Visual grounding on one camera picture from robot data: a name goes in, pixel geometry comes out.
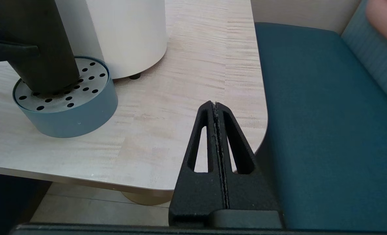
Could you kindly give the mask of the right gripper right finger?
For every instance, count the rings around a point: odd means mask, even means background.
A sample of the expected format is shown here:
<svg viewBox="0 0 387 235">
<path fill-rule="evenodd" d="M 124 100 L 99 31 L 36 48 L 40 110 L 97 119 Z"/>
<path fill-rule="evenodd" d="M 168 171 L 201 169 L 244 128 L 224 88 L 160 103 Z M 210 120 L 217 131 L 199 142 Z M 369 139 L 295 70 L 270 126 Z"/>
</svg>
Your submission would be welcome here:
<svg viewBox="0 0 387 235">
<path fill-rule="evenodd" d="M 278 200 L 232 111 L 219 102 L 215 108 L 225 207 L 231 210 L 280 211 Z"/>
</svg>

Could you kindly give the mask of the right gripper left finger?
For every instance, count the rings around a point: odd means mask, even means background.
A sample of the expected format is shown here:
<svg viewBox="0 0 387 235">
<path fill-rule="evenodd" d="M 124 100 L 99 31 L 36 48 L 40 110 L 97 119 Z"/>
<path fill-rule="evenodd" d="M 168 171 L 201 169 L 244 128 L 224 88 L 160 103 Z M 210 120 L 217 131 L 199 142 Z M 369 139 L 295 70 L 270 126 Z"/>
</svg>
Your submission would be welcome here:
<svg viewBox="0 0 387 235">
<path fill-rule="evenodd" d="M 172 227 L 205 227 L 211 213 L 226 208 L 215 110 L 211 101 L 198 109 L 169 207 Z M 206 129 L 208 171 L 195 172 L 203 128 Z"/>
</svg>

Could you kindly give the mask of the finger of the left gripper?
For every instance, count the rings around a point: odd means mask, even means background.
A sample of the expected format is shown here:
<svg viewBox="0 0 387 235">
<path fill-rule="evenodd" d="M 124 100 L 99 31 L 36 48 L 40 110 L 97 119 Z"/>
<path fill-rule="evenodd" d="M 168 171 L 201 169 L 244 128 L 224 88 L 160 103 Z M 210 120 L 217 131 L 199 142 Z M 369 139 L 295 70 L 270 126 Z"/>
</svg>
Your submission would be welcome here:
<svg viewBox="0 0 387 235">
<path fill-rule="evenodd" d="M 39 56 L 39 49 L 35 45 L 0 40 L 0 62 L 14 61 Z"/>
</svg>

